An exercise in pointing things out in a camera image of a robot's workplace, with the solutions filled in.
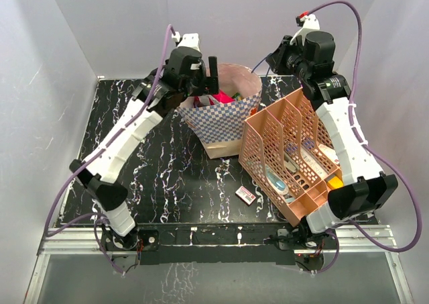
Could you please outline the pink snack bag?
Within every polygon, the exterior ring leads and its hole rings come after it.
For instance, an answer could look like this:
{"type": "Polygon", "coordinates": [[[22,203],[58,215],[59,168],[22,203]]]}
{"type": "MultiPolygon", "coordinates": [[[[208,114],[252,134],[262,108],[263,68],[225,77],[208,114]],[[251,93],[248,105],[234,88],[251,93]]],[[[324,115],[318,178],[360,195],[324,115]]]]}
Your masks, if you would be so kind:
{"type": "Polygon", "coordinates": [[[195,107],[206,107],[218,104],[226,104],[232,103],[234,101],[233,98],[225,94],[224,92],[220,92],[216,95],[203,95],[194,98],[194,106],[195,107]]]}

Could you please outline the checkered paper bag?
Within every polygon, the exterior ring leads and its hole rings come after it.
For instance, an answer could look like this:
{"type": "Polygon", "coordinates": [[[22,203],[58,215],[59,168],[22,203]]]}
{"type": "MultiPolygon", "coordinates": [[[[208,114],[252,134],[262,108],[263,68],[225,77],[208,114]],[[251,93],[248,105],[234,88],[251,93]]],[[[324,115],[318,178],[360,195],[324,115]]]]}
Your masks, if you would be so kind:
{"type": "Polygon", "coordinates": [[[218,76],[219,91],[240,100],[211,105],[213,96],[189,97],[178,108],[210,159],[240,153],[245,120],[257,112],[263,88],[261,77],[239,64],[219,64],[218,76]]]}

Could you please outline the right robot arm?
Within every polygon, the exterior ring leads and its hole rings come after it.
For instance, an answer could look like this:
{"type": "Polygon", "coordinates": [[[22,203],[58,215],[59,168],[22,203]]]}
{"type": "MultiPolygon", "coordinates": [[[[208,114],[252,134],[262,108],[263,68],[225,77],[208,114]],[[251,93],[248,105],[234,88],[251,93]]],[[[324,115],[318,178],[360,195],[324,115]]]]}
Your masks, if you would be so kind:
{"type": "Polygon", "coordinates": [[[284,36],[266,58],[278,74],[293,75],[327,130],[339,158],[343,187],[328,193],[327,202],[307,215],[299,241],[314,248],[323,232],[350,218],[381,208],[398,187],[395,175],[386,175],[375,157],[359,140],[358,123],[349,120],[351,89],[346,78],[333,70],[335,42],[328,32],[312,31],[305,36],[284,36]]]}

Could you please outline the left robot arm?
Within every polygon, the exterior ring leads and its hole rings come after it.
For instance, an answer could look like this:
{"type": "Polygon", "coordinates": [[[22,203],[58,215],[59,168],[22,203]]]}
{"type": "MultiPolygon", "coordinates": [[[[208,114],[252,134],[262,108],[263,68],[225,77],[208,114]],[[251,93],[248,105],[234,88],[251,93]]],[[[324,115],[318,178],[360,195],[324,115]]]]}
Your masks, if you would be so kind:
{"type": "Polygon", "coordinates": [[[147,134],[185,99],[219,92],[218,61],[205,64],[202,54],[181,46],[160,69],[135,88],[112,130],[84,160],[73,160],[72,172],[107,216],[115,241],[125,250],[137,245],[136,223],[127,207],[127,188],[118,182],[121,169],[147,134]]]}

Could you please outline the green snack packet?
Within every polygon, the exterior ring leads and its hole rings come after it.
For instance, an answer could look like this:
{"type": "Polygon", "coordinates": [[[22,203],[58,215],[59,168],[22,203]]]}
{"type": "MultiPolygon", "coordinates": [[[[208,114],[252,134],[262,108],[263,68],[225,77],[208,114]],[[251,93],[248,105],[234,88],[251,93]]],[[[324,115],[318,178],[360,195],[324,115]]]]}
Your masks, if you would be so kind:
{"type": "Polygon", "coordinates": [[[241,101],[241,100],[243,100],[243,96],[242,96],[240,93],[236,93],[236,94],[234,94],[234,95],[232,96],[232,98],[233,98],[235,101],[241,101]]]}

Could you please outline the pink mesh file organizer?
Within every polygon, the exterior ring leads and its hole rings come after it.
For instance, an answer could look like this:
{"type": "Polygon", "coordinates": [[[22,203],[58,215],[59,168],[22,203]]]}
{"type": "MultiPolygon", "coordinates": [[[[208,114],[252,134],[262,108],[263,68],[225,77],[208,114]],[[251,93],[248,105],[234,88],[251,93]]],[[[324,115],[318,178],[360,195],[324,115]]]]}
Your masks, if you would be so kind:
{"type": "Polygon", "coordinates": [[[343,182],[327,130],[300,89],[245,120],[239,163],[292,226],[326,204],[328,177],[343,182]],[[287,184],[287,195],[274,191],[266,166],[287,184]]]}

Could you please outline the yellow object in organizer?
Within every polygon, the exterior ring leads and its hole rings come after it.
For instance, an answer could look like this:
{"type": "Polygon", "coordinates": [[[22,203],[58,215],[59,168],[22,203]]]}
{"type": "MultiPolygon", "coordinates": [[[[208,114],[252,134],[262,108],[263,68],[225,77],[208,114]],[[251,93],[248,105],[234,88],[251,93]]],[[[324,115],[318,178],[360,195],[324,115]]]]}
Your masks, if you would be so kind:
{"type": "Polygon", "coordinates": [[[326,179],[326,184],[327,184],[328,188],[331,190],[339,189],[339,188],[344,186],[342,180],[335,175],[328,177],[326,179]]]}

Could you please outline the blue tape dispenser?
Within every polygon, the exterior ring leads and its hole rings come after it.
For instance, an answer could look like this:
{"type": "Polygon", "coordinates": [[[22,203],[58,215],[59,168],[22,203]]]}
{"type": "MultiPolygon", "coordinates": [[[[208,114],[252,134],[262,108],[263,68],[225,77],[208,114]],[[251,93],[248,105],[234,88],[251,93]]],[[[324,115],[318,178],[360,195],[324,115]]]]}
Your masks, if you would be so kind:
{"type": "Polygon", "coordinates": [[[278,195],[285,196],[289,193],[287,184],[269,166],[265,167],[265,176],[278,195]]]}

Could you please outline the small red white box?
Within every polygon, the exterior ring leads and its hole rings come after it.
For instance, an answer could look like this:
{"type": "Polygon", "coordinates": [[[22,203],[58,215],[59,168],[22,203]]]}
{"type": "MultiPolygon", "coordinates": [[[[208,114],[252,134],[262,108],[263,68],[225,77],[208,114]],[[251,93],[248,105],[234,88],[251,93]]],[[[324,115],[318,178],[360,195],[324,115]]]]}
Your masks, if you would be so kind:
{"type": "Polygon", "coordinates": [[[239,187],[235,191],[236,196],[240,198],[244,203],[250,206],[254,200],[256,200],[256,196],[253,195],[249,190],[247,190],[244,186],[239,187]]]}

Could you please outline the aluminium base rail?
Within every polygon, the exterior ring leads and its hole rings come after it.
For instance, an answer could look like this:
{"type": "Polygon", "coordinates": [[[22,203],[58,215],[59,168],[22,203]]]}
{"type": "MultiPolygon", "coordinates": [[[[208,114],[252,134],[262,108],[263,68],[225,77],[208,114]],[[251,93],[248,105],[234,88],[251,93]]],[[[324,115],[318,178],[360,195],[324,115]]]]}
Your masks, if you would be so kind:
{"type": "Polygon", "coordinates": [[[380,252],[365,235],[395,246],[388,225],[351,225],[322,235],[311,246],[295,240],[283,223],[145,224],[130,247],[120,246],[104,228],[70,227],[42,242],[25,303],[37,303],[48,264],[55,255],[99,255],[103,246],[111,259],[128,266],[176,262],[275,262],[289,267],[299,255],[380,252]]]}

